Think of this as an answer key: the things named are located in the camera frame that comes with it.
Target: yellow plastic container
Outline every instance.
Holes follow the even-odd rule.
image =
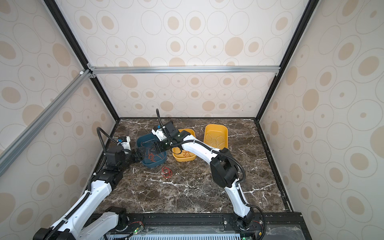
[[[195,131],[193,131],[192,129],[190,129],[190,128],[179,129],[180,132],[183,130],[189,132],[192,136],[196,137]],[[174,148],[172,148],[172,152],[179,153],[180,148],[174,147]],[[178,162],[188,162],[188,161],[192,161],[196,158],[195,154],[193,154],[189,151],[185,151],[185,150],[183,150],[181,154],[174,154],[174,153],[172,153],[172,154],[175,157],[176,161],[178,161]]]
[[[228,128],[219,124],[208,124],[205,127],[204,143],[211,147],[228,148]]]

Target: blue plastic container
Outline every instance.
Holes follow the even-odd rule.
[[[159,139],[152,133],[141,136],[137,139],[136,144],[138,147],[145,147],[145,156],[141,163],[148,167],[153,168],[160,164],[165,163],[167,160],[167,152],[156,154],[153,143]]]

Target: beige wallpaper with circles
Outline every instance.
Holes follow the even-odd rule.
[[[82,69],[37,0],[0,1],[0,154]]]
[[[325,0],[261,120],[315,240],[384,235],[384,1]]]
[[[279,65],[308,0],[57,0],[94,66]]]
[[[114,120],[90,80],[0,177],[0,239],[30,240],[79,198],[101,153],[96,128]]]
[[[255,117],[274,73],[99,74],[120,117]]]

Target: brown marble surface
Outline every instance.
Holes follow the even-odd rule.
[[[176,128],[191,128],[203,141],[205,126],[222,124],[228,128],[228,148],[244,167],[247,177],[242,189],[249,203],[259,205],[264,212],[284,212],[284,205],[263,145],[252,119],[172,119]],[[122,119],[114,134],[130,136],[131,148],[138,137],[151,132],[157,119]],[[173,176],[165,179],[162,166]],[[189,162],[177,162],[168,151],[167,161],[149,169],[141,163],[132,165],[117,187],[96,209],[102,213],[109,206],[124,207],[128,213],[229,213],[232,204],[224,189],[213,180],[209,165],[199,157]]]

